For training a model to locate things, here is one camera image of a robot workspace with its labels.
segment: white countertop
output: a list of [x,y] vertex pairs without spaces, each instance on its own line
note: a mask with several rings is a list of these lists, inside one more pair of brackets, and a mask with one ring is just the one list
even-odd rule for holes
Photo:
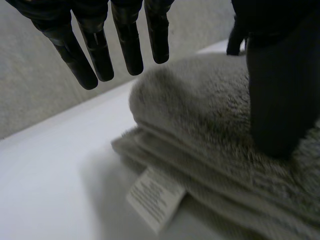
[[137,174],[110,142],[135,125],[133,83],[0,141],[0,240],[222,239],[183,207],[156,236],[127,203]]

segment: white fabric tag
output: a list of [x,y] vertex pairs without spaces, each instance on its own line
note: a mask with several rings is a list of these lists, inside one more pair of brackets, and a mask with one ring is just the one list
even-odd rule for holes
[[147,168],[126,196],[155,233],[174,216],[186,190],[164,173]]

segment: robotic hand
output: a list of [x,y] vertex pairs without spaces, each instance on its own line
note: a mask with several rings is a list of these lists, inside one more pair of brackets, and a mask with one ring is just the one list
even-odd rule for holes
[[320,116],[320,1],[232,0],[227,54],[247,39],[251,135],[287,158]]
[[[109,0],[6,0],[53,43],[81,86],[87,90],[114,77],[104,32]],[[111,0],[113,20],[126,68],[131,75],[144,69],[136,20],[143,0]],[[154,61],[169,59],[167,12],[174,0],[145,0],[149,38]],[[71,27],[73,11],[97,77]]]
[[[98,80],[71,27],[72,10],[98,78],[114,77],[104,33],[108,0],[6,0],[48,37],[85,89]],[[126,67],[143,71],[136,20],[143,0],[111,0]],[[169,58],[167,12],[174,0],[144,0],[153,59]],[[272,157],[288,157],[320,115],[320,0],[232,0],[236,14],[227,46],[246,41],[251,134]]]

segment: textured wall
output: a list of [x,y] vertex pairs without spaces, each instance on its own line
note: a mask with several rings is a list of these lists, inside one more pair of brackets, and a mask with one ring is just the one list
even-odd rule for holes
[[[225,0],[176,0],[168,13],[170,60],[226,39],[233,8]],[[156,65],[145,13],[138,31],[144,69]],[[85,49],[80,30],[73,31]],[[80,87],[51,42],[5,1],[0,1],[0,139],[133,79],[127,73],[111,11],[105,33],[115,77],[91,91]]]

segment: fluffy towel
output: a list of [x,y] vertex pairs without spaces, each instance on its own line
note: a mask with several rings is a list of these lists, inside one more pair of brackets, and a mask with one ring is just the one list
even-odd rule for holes
[[250,136],[248,81],[245,58],[224,54],[151,70],[130,97],[138,128],[113,148],[165,171],[235,239],[320,239],[320,122],[292,159],[265,156]]

